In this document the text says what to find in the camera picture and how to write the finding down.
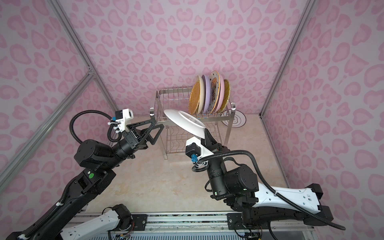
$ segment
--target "blue connector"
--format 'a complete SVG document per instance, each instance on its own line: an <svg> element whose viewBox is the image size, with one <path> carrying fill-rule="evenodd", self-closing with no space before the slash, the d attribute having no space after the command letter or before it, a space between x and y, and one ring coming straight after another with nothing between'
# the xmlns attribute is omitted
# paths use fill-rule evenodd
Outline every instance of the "blue connector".
<svg viewBox="0 0 384 240"><path fill-rule="evenodd" d="M192 154L191 160L192 160L193 163L197 163L197 156L196 156L196 154Z"/></svg>

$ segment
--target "metal dish rack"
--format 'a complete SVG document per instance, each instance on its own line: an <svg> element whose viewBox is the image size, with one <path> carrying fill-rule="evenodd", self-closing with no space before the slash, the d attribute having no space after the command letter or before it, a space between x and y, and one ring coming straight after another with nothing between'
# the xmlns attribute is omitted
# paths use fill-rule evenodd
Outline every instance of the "metal dish rack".
<svg viewBox="0 0 384 240"><path fill-rule="evenodd" d="M174 124L164 114L164 110L166 109L176 109L188 112L188 103L191 91L192 87L187 86L156 91L154 106L156 112L155 118L159 124L163 124L166 127L167 132L165 144L160 136L161 150L164 159L168 159L167 154L184 152L187 139L193 137L192 134ZM194 114L193 116L202 121L216 141L220 143L223 142L218 128L218 122L228 121L227 132L223 143L224 146L227 146L236 112L235 103L227 104L224 110L224 113L225 112L230 112L230 114L212 113Z"/></svg>

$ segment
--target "dish rack lower shelf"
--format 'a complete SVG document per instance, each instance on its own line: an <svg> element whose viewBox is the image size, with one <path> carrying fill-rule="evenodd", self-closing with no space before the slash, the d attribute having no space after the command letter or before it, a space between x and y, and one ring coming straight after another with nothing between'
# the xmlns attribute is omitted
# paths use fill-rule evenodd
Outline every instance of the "dish rack lower shelf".
<svg viewBox="0 0 384 240"><path fill-rule="evenodd" d="M184 152L186 141L193 137L191 133L175 125L164 114L164 110L166 109L176 109L188 112L188 103L191 91L192 87L174 87L156 91L154 105L156 113L155 118L159 124L163 124L166 127L165 142L161 136L159 141L164 159L168 159L167 154ZM232 129L233 119L235 117L235 112L235 103L230 103L230 101L228 101L228 104L223 113L194 114L193 116L205 124L217 142L227 146ZM218 127L219 121L228 121L224 142L222 142L222 137Z"/></svg>

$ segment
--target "pink leopard print wall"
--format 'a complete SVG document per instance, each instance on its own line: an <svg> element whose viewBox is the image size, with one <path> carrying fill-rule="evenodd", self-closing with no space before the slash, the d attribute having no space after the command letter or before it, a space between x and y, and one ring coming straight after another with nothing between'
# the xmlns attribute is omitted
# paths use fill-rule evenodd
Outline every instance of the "pink leopard print wall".
<svg viewBox="0 0 384 240"><path fill-rule="evenodd" d="M119 108L148 114L156 89L219 71L258 113L306 0L61 1Z"/></svg>
<svg viewBox="0 0 384 240"><path fill-rule="evenodd" d="M0 3L0 172L84 76L44 0Z"/></svg>
<svg viewBox="0 0 384 240"><path fill-rule="evenodd" d="M384 238L384 1L321 0L266 122L293 188L314 182L321 240Z"/></svg>
<svg viewBox="0 0 384 240"><path fill-rule="evenodd" d="M69 122L78 112L97 109L112 115L108 103L94 82L68 110L62 120L33 154L25 167L0 195L0 238L20 231L38 220L60 198L65 185L82 171L73 159L79 144L69 132ZM75 122L81 140L107 140L108 119L87 114Z"/></svg>

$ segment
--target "dish rack upper shelf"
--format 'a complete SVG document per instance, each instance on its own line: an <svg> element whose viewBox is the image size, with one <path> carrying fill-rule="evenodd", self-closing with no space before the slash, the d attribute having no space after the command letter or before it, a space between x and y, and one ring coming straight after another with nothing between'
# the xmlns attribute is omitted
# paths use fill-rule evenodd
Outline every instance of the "dish rack upper shelf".
<svg viewBox="0 0 384 240"><path fill-rule="evenodd" d="M189 97L192 91L192 87L174 87L156 91L155 99L155 112L156 120L164 125L175 125L167 116L164 114L166 109L176 109L188 112ZM218 121L229 121L235 116L236 106L235 103L227 104L223 113L211 113L211 114L192 114L195 118L202 122L218 122Z"/></svg>

